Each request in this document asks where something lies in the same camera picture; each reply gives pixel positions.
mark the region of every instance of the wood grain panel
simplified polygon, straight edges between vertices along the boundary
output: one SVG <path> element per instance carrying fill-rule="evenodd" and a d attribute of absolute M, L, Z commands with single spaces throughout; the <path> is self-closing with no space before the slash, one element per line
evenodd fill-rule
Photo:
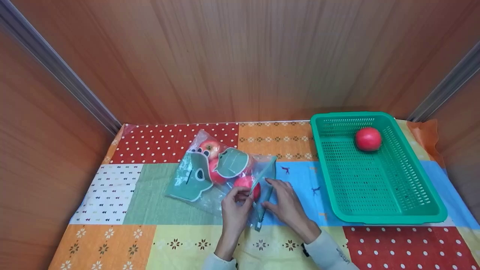
<path fill-rule="evenodd" d="M 471 78 L 432 118 L 438 119 L 437 149 L 448 176 L 480 221 L 480 74 Z"/>
<path fill-rule="evenodd" d="M 0 31 L 0 268 L 46 269 L 113 136 Z"/>
<path fill-rule="evenodd" d="M 12 0 L 122 122 L 406 118 L 480 39 L 477 0 Z"/>

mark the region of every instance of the orange fabric edge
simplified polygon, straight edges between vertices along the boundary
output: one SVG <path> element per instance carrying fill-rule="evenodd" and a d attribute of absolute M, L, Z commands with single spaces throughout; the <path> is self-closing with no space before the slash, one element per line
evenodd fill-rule
<path fill-rule="evenodd" d="M 120 128 L 120 130 L 118 131 L 117 135 L 115 136 L 115 138 L 113 139 L 112 143 L 110 144 L 110 147 L 108 148 L 108 151 L 107 151 L 107 154 L 105 155 L 105 157 L 103 158 L 103 162 L 102 164 L 109 164 L 110 163 L 110 160 L 112 159 L 113 157 L 113 154 L 115 153 L 115 151 L 117 150 L 117 146 L 119 145 L 119 142 L 121 140 L 121 136 L 123 134 L 123 128 L 125 127 L 125 124 L 123 124 Z"/>
<path fill-rule="evenodd" d="M 427 122 L 410 122 L 407 121 L 407 127 L 412 133 L 415 140 L 419 145 L 427 151 L 427 154 L 430 157 L 430 160 L 434 160 L 440 165 L 440 167 L 445 168 L 445 162 L 435 148 L 435 145 L 438 143 L 438 132 L 437 132 L 438 122 L 436 119 L 428 120 Z"/>

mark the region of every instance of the sleeve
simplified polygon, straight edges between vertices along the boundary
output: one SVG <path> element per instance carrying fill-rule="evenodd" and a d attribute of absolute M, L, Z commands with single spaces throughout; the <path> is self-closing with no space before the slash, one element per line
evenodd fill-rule
<path fill-rule="evenodd" d="M 322 270 L 359 270 L 325 231 L 315 241 L 305 244 L 305 249 Z"/>
<path fill-rule="evenodd" d="M 236 265 L 237 261 L 235 259 L 224 261 L 212 253 L 205 259 L 202 270 L 236 270 Z"/>

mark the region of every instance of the plastic bag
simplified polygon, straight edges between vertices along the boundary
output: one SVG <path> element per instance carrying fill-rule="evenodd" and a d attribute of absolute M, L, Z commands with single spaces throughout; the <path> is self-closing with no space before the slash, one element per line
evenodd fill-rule
<path fill-rule="evenodd" d="M 273 189 L 265 178 L 276 177 L 275 161 L 275 156 L 248 154 L 227 147 L 200 130 L 165 193 L 221 217 L 220 203 L 233 186 L 251 185 L 254 203 L 248 223 L 259 231 L 265 212 L 261 202 L 270 199 Z"/>

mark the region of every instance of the red polka dot fabric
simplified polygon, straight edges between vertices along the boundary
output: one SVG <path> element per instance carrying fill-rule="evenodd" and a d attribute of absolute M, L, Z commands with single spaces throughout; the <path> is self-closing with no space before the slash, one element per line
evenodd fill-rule
<path fill-rule="evenodd" d="M 480 269 L 456 227 L 344 227 L 360 269 Z"/>
<path fill-rule="evenodd" d="M 238 144 L 238 123 L 132 125 L 125 124 L 110 163 L 177 163 L 199 130 L 229 147 Z"/>

